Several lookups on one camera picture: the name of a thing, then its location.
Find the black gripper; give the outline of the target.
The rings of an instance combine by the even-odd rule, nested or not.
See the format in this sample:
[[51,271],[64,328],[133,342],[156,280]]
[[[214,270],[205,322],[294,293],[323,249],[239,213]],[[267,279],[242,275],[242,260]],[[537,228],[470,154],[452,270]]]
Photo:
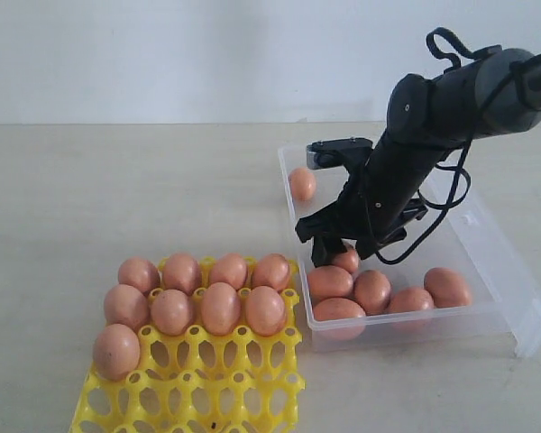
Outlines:
[[[400,220],[404,208],[435,165],[451,150],[443,143],[400,143],[384,132],[368,161],[353,169],[336,205],[327,205],[301,217],[295,225],[298,240],[312,238],[311,261],[316,267],[330,265],[347,251],[346,241],[355,239],[361,259],[406,236]],[[344,229],[341,237],[338,216]]]

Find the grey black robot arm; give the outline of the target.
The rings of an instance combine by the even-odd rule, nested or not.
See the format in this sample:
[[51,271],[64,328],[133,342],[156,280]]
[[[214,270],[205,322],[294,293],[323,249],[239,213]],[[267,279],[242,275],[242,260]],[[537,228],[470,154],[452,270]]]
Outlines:
[[311,170],[346,169],[337,199],[299,219],[295,231],[312,245],[315,266],[328,265],[354,241],[361,259],[405,239],[406,225],[434,209],[440,218],[457,207],[470,175],[451,167],[446,200],[433,203],[421,193],[432,170],[445,170],[452,152],[466,156],[475,140],[523,133],[541,122],[541,54],[491,45],[469,50],[439,27],[426,46],[450,65],[435,78],[408,74],[393,89],[380,139],[348,138],[311,143]]

